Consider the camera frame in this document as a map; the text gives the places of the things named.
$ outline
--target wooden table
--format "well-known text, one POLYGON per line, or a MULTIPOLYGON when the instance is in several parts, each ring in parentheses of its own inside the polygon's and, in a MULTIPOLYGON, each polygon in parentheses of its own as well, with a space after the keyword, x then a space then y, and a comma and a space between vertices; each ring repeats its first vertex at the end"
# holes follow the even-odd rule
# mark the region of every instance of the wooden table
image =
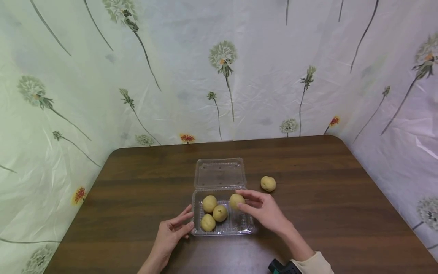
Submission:
MULTIPOLYGON (((191 203, 198 159, 241 157, 247 188, 264 175, 284 214, 336 274, 438 273, 438 264, 343 142, 312 136, 114 151, 45 274, 136 273, 158 224, 191 203)), ((267 274, 290 254, 256 223, 252 235, 191 237, 164 273, 267 274)))

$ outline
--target forearm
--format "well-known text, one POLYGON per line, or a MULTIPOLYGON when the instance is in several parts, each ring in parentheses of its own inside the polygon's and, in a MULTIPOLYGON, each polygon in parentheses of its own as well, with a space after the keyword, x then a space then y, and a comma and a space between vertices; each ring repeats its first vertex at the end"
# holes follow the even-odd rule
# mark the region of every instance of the forearm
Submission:
POLYGON ((137 274, 159 274, 163 267, 162 260, 156 256, 149 255, 137 274))
POLYGON ((277 234, 286 243, 295 260, 303 262, 315 254, 292 223, 288 222, 277 234))

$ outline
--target red flower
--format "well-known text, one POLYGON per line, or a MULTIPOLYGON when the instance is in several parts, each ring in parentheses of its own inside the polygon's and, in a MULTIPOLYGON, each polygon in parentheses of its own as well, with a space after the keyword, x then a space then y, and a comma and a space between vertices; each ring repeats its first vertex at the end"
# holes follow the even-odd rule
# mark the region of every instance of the red flower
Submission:
POLYGON ((181 141, 183 143, 187 143, 187 144, 190 144, 190 143, 193 143, 196 141, 195 137, 190 135, 190 134, 180 134, 180 138, 181 138, 181 141))
POLYGON ((330 124, 328 126, 329 127, 333 127, 333 126, 339 124, 340 120, 341 119, 338 116, 335 116, 335 117, 333 117, 332 121, 330 122, 330 124))
POLYGON ((73 194, 73 197, 71 198, 71 203, 77 205, 78 203, 85 201, 85 196, 85 188, 79 187, 73 194))

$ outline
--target flower stem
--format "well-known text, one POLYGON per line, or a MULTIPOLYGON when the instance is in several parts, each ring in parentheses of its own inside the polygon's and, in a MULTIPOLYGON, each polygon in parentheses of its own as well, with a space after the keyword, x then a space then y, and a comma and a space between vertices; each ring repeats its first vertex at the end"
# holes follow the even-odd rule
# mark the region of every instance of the flower stem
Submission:
POLYGON ((430 247, 428 247, 427 249, 428 249, 428 250, 431 250, 432 248, 435 248, 435 247, 437 247, 437 246, 438 246, 438 244, 433 245, 433 246, 430 246, 430 247))
POLYGON ((222 135, 221 135, 221 133, 220 133, 219 107, 218 107, 218 104, 216 103, 216 99, 214 99, 214 98, 212 98, 212 99, 213 99, 213 101, 215 101, 215 105, 216 105, 216 108, 217 108, 217 110, 218 110, 219 137, 220 137, 220 139, 222 140, 222 135))
POLYGON ((409 95, 409 93, 410 93, 410 91, 411 91, 411 89, 412 89, 412 87, 413 87, 413 85, 415 84, 416 81, 417 81, 417 78, 415 78, 415 79, 412 81, 411 85, 409 86, 408 92, 406 92, 405 98, 403 98, 403 101, 402 101, 402 103, 400 104, 399 108, 397 109, 396 113, 395 113, 394 116, 391 118, 391 120, 389 121, 389 123, 386 125, 385 129, 382 131, 382 133, 380 134, 380 136, 382 136, 383 133, 385 133, 385 131, 389 128, 389 125, 392 123, 392 121, 394 120, 394 118, 397 116, 397 114, 399 114, 400 109, 402 108, 403 104, 405 103, 406 98, 408 97, 408 95, 409 95))
POLYGON ((134 114, 135 114, 135 116, 137 117, 137 120, 138 120, 138 122, 140 123, 140 125, 141 125, 141 127, 154 139, 154 140, 156 140, 157 141, 157 143, 160 145, 160 146, 162 146, 162 144, 160 144, 160 142, 158 142, 158 140, 152 135, 152 134, 150 134, 149 133, 149 131, 143 126, 143 124, 140 122, 140 119, 138 118, 138 116, 137 116, 137 112, 135 112, 135 109, 134 108, 132 108, 132 110, 134 111, 134 114))
POLYGON ((91 20, 93 21, 94 26, 96 27, 97 31, 100 33, 100 36, 102 36, 103 40, 104 40, 105 43, 109 46, 109 48, 110 48, 112 51, 114 51, 113 48, 112 48, 112 47, 110 46, 110 44, 108 43, 108 41, 107 41, 107 40, 105 39, 105 37, 103 36, 103 34, 100 32, 100 29, 98 28, 96 22, 94 21, 94 18, 93 18, 93 16, 91 15, 90 9, 88 8, 87 0, 84 0, 84 4, 85 4, 85 6, 87 7, 88 14, 90 15, 90 18, 91 18, 91 20))
POLYGON ((2 169, 6 169, 7 171, 10 171, 10 172, 14 172, 14 173, 16 173, 16 172, 13 171, 12 169, 7 168, 7 167, 4 167, 4 166, 2 166, 1 164, 0 164, 0 167, 1 167, 2 169))
POLYGON ((58 40, 56 35, 53 33, 52 29, 49 27, 49 25, 46 23, 44 18, 42 17, 41 13, 39 12, 38 8, 36 7, 33 0, 30 0, 30 3, 32 4, 33 8, 35 9, 36 13, 38 14, 39 19, 42 21, 42 23, 46 26, 46 28, 49 30, 49 32, 52 34, 52 36, 55 38, 55 40, 58 42, 58 44, 65 50, 65 52, 71 56, 71 54, 65 49, 65 47, 61 44, 61 42, 58 40))
POLYGON ((11 244, 39 244, 39 243, 42 243, 42 242, 56 242, 56 243, 60 243, 61 242, 61 241, 54 241, 54 240, 37 241, 37 242, 16 242, 16 241, 9 241, 9 240, 3 239, 3 238, 0 238, 0 241, 8 242, 8 243, 11 243, 11 244))
POLYGON ((341 22, 341 13, 342 13, 342 6, 344 5, 344 0, 341 2, 341 9, 339 10, 339 19, 338 22, 341 22))
POLYGON ((157 78, 155 78, 155 74, 152 71, 151 64, 149 63, 149 57, 148 57, 148 54, 146 53, 145 46, 143 45, 143 42, 141 41, 140 36, 138 36, 138 33, 134 32, 134 34, 135 34, 135 36, 137 36, 137 39, 140 41, 141 47, 143 48, 143 51, 145 52, 146 61, 148 62, 149 70, 151 71, 152 76, 154 76, 155 84, 157 84, 158 89, 161 91, 161 88, 160 88, 160 86, 158 85, 158 82, 157 82, 157 78))
POLYGON ((85 152, 83 152, 75 143, 73 143, 72 141, 70 141, 69 139, 67 139, 67 138, 65 138, 65 137, 60 137, 60 138, 62 138, 62 139, 64 139, 64 140, 66 140, 66 141, 69 141, 70 143, 72 143, 78 150, 80 150, 87 158, 88 158, 88 160, 90 160, 90 161, 92 161, 93 162, 93 164, 95 164, 96 166, 98 166, 98 167, 100 167, 98 164, 96 164, 96 162, 95 161, 93 161, 93 160, 91 160, 91 158, 90 157, 88 157, 88 155, 87 154, 85 154, 85 152))
POLYGON ((304 89, 303 89, 303 96, 301 97, 301 102, 300 102, 300 110, 299 110, 299 116, 300 116, 300 135, 299 136, 301 136, 301 128, 302 128, 302 125, 301 125, 301 105, 303 104, 303 99, 304 99, 304 93, 306 92, 306 86, 304 86, 304 89))
POLYGON ((54 113, 56 113, 59 117, 63 118, 64 120, 66 120, 67 122, 69 122, 70 124, 72 124, 75 128, 77 128, 85 137, 87 137, 88 140, 91 141, 91 139, 82 131, 80 130, 80 128, 78 128, 75 124, 73 124, 72 122, 70 122, 67 118, 65 118, 64 116, 61 115, 61 113, 57 112, 56 110, 53 109, 53 107, 50 108, 51 111, 53 111, 54 113))
POLYGON ((356 139, 359 137, 359 135, 362 133, 362 130, 364 130, 364 128, 368 125, 368 123, 371 121, 371 119, 374 117, 374 115, 377 113, 377 111, 379 110, 380 106, 383 103, 383 100, 385 99, 385 96, 383 96, 382 101, 380 101, 379 106, 376 108, 376 111, 373 113, 373 115, 371 115, 370 119, 368 120, 368 122, 364 125, 364 127, 359 131, 359 133, 357 134, 356 138, 354 138, 353 144, 356 141, 356 139))
POLYGON ((327 133, 327 131, 329 130, 329 127, 330 127, 330 124, 327 126, 327 128, 325 129, 325 131, 324 131, 324 134, 323 135, 325 135, 326 133, 327 133))
POLYGON ((367 33, 367 31, 368 31, 368 29, 369 29, 369 27, 370 27, 370 25, 371 25, 371 22, 372 22, 373 19, 374 19, 374 15, 376 14, 376 10, 377 10, 377 6, 378 6, 378 5, 379 5, 379 0, 376 0, 376 5, 374 6, 374 11, 373 11, 373 15, 371 16, 371 20, 370 20, 370 22, 368 23, 368 26, 367 26, 367 28, 365 29, 364 34, 362 35, 362 38, 361 38, 360 41, 359 41, 359 44, 357 45, 356 53, 354 54, 353 61, 351 62, 350 73, 351 73, 351 71, 353 70, 353 64, 354 64, 354 61, 355 61, 355 59, 356 59, 357 52, 359 51, 360 44, 362 43, 362 40, 364 39, 365 34, 367 33))
POLYGON ((226 86, 228 87, 228 91, 230 92, 230 100, 231 100, 231 112, 233 113, 233 122, 234 122, 234 107, 233 107, 233 97, 231 96, 230 83, 228 82, 228 76, 225 76, 226 86))
POLYGON ((286 3, 286 26, 287 26, 287 16, 288 16, 288 14, 289 14, 289 0, 287 0, 287 3, 286 3))
POLYGON ((414 227, 412 228, 412 230, 415 230, 417 227, 421 226, 422 224, 424 224, 424 222, 420 222, 419 224, 417 224, 416 226, 414 226, 414 227))

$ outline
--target wall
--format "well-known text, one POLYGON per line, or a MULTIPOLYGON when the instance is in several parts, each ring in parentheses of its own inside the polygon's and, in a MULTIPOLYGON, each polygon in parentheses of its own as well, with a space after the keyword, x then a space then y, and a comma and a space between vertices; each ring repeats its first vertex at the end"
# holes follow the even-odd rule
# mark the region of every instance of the wall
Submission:
POLYGON ((344 140, 438 258, 437 9, 0 2, 0 268, 43 272, 116 148, 320 134, 344 140))

